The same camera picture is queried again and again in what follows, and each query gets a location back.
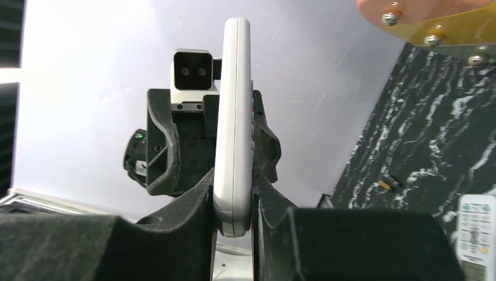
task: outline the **white wall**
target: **white wall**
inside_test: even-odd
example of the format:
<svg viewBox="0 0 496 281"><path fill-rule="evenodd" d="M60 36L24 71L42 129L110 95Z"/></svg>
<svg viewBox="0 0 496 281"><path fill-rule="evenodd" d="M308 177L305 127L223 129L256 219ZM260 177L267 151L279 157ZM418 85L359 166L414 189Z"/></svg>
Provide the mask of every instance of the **white wall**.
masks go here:
<svg viewBox="0 0 496 281"><path fill-rule="evenodd" d="M275 184L314 206L336 184L403 42L353 0L28 1L14 185L139 217L169 202L122 169L146 91L176 48L220 57L227 18L252 24L252 73L283 157Z"/></svg>

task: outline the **screw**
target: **screw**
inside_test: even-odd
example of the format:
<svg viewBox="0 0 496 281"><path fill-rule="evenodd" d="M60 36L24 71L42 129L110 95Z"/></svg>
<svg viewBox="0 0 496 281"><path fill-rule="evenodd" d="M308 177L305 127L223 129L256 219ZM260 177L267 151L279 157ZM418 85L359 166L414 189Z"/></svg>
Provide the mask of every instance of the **screw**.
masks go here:
<svg viewBox="0 0 496 281"><path fill-rule="evenodd" d="M487 46L479 46L477 47L478 52L487 52L489 51L489 48Z"/></svg>
<svg viewBox="0 0 496 281"><path fill-rule="evenodd" d="M489 61L489 57L486 55L487 51L489 51L489 48L487 46L477 47L476 52L468 57L467 64L472 67L483 66L486 62Z"/></svg>
<svg viewBox="0 0 496 281"><path fill-rule="evenodd" d="M387 26L395 26L398 23L398 16L393 12L383 14L383 24Z"/></svg>
<svg viewBox="0 0 496 281"><path fill-rule="evenodd" d="M439 36L436 36L436 35L429 35L429 36L425 37L425 39L423 40L424 44L426 44L427 46L430 46L430 47L437 47L437 46L441 45L442 41L443 40Z"/></svg>

